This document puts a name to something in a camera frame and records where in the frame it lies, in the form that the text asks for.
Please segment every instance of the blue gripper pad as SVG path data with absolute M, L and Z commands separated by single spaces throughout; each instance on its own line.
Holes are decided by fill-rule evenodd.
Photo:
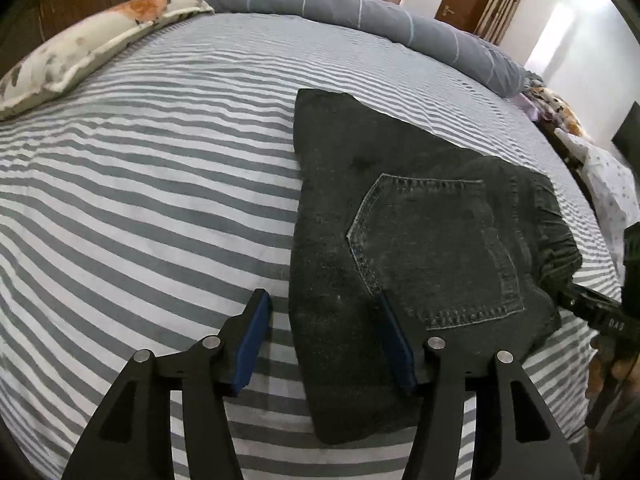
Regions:
M 242 314 L 227 319 L 218 333 L 225 344 L 225 366 L 218 382 L 226 386 L 227 395 L 236 396 L 249 384 L 269 326 L 270 311 L 268 293 L 256 288 Z
M 418 385 L 415 377 L 415 359 L 398 318 L 384 294 L 376 295 L 380 314 L 376 323 L 376 333 L 386 358 L 391 366 L 396 384 L 408 396 L 412 395 Z

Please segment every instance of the black screen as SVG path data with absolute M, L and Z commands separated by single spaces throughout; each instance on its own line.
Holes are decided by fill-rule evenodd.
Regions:
M 613 137 L 613 143 L 625 156 L 631 168 L 640 175 L 640 105 L 634 103 L 625 122 Z

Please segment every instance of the silver pin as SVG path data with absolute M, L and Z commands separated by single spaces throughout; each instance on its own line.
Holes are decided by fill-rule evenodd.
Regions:
M 427 345 L 429 345 L 434 350 L 442 350 L 447 345 L 447 343 L 445 343 L 443 338 L 434 336 L 428 339 Z
M 210 335 L 202 340 L 202 346 L 204 348 L 212 349 L 220 346 L 220 338 L 214 335 Z
M 511 352 L 507 352 L 506 350 L 500 350 L 497 355 L 498 361 L 508 365 L 509 363 L 513 363 L 513 355 Z
M 151 352 L 149 350 L 138 350 L 135 354 L 133 354 L 133 360 L 138 363 L 143 363 L 150 357 Z

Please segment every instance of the dark stain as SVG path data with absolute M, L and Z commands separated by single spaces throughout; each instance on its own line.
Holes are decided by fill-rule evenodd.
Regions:
M 22 69 L 22 63 L 17 64 L 13 70 L 11 70 L 11 85 L 16 86 L 18 84 L 18 76 L 20 75 L 20 70 Z
M 351 161 L 351 167 L 356 171 L 367 171 L 376 162 L 376 160 L 368 160 L 362 156 L 354 156 Z

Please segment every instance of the bed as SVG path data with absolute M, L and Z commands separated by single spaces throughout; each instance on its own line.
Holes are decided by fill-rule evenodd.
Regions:
M 287 317 L 300 193 L 299 88 L 345 91 L 459 146 L 552 180 L 584 263 L 619 298 L 596 219 L 562 160 L 508 100 L 455 68 L 354 28 L 217 13 L 131 45 L 68 95 L 0 123 L 0 413 L 47 479 L 137 349 L 182 351 L 273 299 L 249 386 L 226 402 L 244 477 L 399 479 L 415 429 L 325 446 L 313 434 Z M 582 427 L 591 330 L 568 312 L 525 363 L 562 431 Z M 188 478 L 179 396 L 177 478 Z M 456 477 L 468 478 L 475 403 Z

